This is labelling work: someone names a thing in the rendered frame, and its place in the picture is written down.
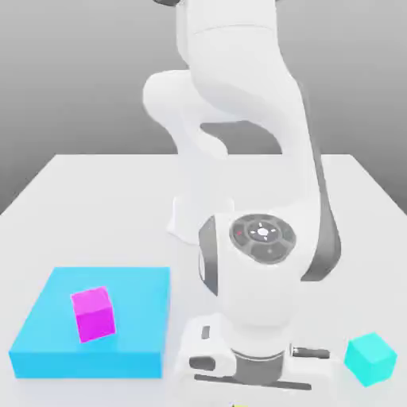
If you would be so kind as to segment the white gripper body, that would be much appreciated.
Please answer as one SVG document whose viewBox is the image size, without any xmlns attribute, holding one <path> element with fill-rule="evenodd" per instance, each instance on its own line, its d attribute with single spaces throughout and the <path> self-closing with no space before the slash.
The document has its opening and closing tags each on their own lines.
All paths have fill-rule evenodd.
<svg viewBox="0 0 407 407">
<path fill-rule="evenodd" d="M 281 379 L 251 386 L 212 372 L 176 367 L 174 407 L 335 407 L 331 365 L 294 365 Z"/>
</svg>

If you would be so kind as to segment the small cyan cube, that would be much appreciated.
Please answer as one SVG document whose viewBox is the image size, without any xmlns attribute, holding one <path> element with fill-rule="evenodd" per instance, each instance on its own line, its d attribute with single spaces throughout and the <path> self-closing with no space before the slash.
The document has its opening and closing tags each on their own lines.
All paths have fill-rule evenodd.
<svg viewBox="0 0 407 407">
<path fill-rule="evenodd" d="M 375 332 L 351 339 L 343 360 L 364 387 L 389 379 L 396 361 L 396 351 Z"/>
</svg>

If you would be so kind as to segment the small magenta cube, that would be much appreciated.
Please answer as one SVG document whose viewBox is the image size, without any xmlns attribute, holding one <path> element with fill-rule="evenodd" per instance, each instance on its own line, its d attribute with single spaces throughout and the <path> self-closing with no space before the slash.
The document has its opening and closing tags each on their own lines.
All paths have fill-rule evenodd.
<svg viewBox="0 0 407 407">
<path fill-rule="evenodd" d="M 71 301 L 81 343 L 116 333 L 114 309 L 106 287 L 73 293 Z"/>
</svg>

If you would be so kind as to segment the large blue box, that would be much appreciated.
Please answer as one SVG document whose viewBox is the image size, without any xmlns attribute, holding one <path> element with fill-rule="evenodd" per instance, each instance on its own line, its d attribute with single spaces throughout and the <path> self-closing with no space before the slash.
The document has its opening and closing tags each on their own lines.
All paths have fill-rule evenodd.
<svg viewBox="0 0 407 407">
<path fill-rule="evenodd" d="M 113 335 L 81 343 L 71 296 L 106 288 Z M 161 378 L 170 309 L 167 267 L 58 267 L 9 351 L 16 378 Z"/>
</svg>

